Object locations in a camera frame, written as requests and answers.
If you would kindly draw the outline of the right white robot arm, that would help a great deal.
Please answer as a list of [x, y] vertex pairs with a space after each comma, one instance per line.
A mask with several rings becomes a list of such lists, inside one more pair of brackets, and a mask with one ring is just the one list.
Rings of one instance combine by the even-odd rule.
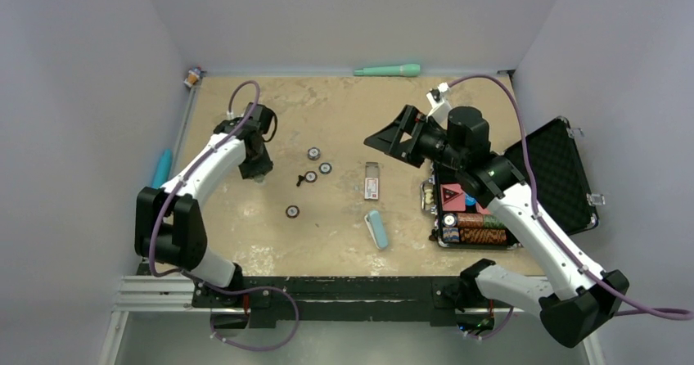
[[489, 124], [474, 107], [459, 106], [441, 128], [414, 106], [365, 138], [390, 157], [420, 167], [424, 160], [453, 171], [456, 181], [511, 231], [533, 256], [544, 282], [512, 273], [489, 259], [463, 270], [454, 301], [461, 306], [501, 300], [533, 314], [560, 345], [573, 348], [613, 318], [629, 281], [587, 256], [533, 199], [530, 182], [491, 150]]

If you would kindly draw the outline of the blue stapler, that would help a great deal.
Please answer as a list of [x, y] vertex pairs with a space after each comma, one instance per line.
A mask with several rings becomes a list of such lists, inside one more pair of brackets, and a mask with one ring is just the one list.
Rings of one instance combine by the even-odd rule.
[[365, 224], [370, 232], [374, 244], [378, 250], [384, 250], [389, 245], [389, 240], [385, 231], [385, 225], [381, 214], [377, 210], [371, 210], [364, 216]]

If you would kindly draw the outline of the mint green toy microphone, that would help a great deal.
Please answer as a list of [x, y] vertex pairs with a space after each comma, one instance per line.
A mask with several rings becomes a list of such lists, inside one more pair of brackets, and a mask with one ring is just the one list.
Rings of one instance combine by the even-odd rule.
[[412, 78], [421, 74], [421, 66], [419, 64], [402, 64], [402, 65], [384, 65], [372, 66], [355, 69], [353, 76], [355, 77], [405, 77]]

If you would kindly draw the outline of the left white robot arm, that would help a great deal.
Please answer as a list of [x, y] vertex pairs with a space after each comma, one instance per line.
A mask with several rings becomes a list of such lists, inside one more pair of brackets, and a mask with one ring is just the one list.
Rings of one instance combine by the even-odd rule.
[[201, 210], [234, 169], [254, 180], [272, 171], [265, 136], [273, 136], [276, 127], [273, 110], [250, 103], [242, 117], [214, 128], [205, 148], [179, 175], [158, 188], [144, 187], [136, 200], [136, 254], [210, 284], [222, 306], [239, 304], [242, 269], [210, 248]]

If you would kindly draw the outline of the blue green poker chip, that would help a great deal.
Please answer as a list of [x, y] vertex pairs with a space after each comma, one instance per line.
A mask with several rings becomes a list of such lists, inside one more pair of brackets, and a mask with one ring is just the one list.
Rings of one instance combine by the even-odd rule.
[[318, 170], [319, 170], [319, 172], [320, 172], [321, 174], [327, 175], [327, 174], [331, 173], [331, 171], [332, 171], [332, 165], [331, 165], [330, 163], [328, 163], [328, 162], [322, 162], [322, 163], [318, 166]]

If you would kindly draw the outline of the small orange toy bottle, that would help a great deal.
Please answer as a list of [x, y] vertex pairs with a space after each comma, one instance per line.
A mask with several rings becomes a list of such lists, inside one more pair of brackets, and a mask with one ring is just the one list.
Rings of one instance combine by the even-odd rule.
[[203, 76], [203, 70], [200, 67], [193, 67], [188, 70], [187, 76], [183, 80], [184, 85], [187, 88], [193, 88], [198, 82], [201, 81]]

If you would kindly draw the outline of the black poker chip case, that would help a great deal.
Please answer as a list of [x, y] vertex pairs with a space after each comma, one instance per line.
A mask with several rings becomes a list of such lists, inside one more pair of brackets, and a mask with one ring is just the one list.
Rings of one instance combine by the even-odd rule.
[[[526, 137], [538, 203], [568, 236], [599, 224], [575, 142], [581, 133], [559, 116]], [[430, 178], [421, 184], [421, 201], [435, 216], [429, 240], [440, 247], [510, 250], [520, 245], [508, 228], [455, 182], [450, 169], [431, 166]]]

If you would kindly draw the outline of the orange poker chip lower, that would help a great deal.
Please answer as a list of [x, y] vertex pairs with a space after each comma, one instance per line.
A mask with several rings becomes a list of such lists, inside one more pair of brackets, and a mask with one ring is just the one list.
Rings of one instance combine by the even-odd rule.
[[286, 217], [289, 219], [295, 219], [300, 214], [300, 209], [297, 205], [289, 205], [285, 211]]

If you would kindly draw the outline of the orange poker chip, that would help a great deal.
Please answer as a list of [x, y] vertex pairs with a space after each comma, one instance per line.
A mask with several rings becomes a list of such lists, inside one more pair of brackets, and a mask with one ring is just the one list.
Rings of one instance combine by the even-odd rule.
[[285, 211], [286, 217], [289, 219], [295, 219], [300, 214], [300, 209], [297, 205], [289, 205]]
[[304, 180], [307, 183], [315, 183], [317, 181], [317, 179], [318, 179], [318, 175], [314, 171], [307, 171], [304, 174]]

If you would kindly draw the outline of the orange poker chip upper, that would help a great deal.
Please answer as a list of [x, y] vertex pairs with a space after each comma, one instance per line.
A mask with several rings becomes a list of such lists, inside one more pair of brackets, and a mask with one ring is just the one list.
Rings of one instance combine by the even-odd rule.
[[304, 180], [307, 183], [315, 183], [317, 181], [317, 179], [318, 179], [318, 175], [314, 171], [307, 171], [304, 174]]

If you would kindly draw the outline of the blue toy microphone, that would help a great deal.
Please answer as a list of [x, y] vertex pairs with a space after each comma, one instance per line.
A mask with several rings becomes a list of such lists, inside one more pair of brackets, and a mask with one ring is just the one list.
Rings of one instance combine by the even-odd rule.
[[152, 188], [160, 188], [169, 179], [169, 172], [171, 170], [171, 165], [173, 161], [173, 152], [170, 149], [163, 151], [160, 156], [153, 178], [151, 180]]

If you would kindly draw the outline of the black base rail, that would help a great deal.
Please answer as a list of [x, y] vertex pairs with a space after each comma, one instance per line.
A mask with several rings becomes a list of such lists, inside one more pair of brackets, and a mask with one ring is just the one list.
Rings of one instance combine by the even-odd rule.
[[505, 313], [498, 300], [463, 299], [456, 276], [247, 277], [247, 295], [225, 295], [197, 283], [192, 306], [238, 313], [252, 328], [278, 322], [426, 322], [452, 327]]

